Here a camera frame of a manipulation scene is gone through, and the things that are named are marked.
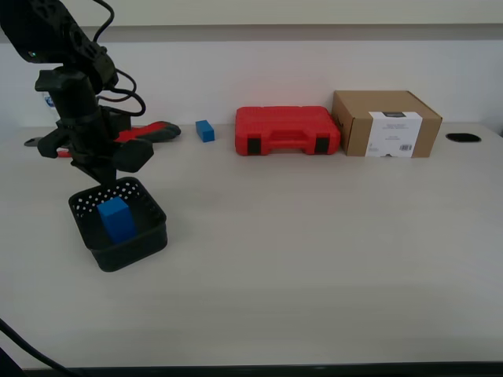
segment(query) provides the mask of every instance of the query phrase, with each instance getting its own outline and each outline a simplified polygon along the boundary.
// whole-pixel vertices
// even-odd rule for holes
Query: cardboard box
[[[337,90],[332,115],[348,156],[429,157],[442,124],[405,90]]]

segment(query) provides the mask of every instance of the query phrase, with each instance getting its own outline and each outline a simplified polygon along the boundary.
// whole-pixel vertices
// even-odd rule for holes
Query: white label
[[[365,156],[412,157],[423,119],[416,112],[370,112],[373,118]]]

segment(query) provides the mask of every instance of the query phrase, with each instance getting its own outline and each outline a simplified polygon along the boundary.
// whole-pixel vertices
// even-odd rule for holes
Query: brown cardboard box
[[[416,112],[421,118],[412,157],[429,157],[442,117],[405,90],[337,90],[332,115],[348,156],[365,156],[374,118],[369,112]]]

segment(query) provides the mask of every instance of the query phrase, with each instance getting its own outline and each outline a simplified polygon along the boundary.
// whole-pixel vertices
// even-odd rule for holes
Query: blue block
[[[207,120],[196,122],[196,131],[203,143],[215,141],[215,131]]]
[[[119,197],[98,204],[97,210],[113,243],[122,243],[138,234],[131,210]]]

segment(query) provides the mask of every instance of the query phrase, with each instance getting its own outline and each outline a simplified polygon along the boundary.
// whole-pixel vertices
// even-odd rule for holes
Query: white wall
[[[448,122],[503,125],[500,28],[119,27],[107,33],[103,43],[137,79],[148,105],[135,124],[232,123],[240,106],[330,106],[335,89],[407,89]],[[2,124],[52,124],[33,90],[42,66],[21,60],[5,37],[0,66]]]

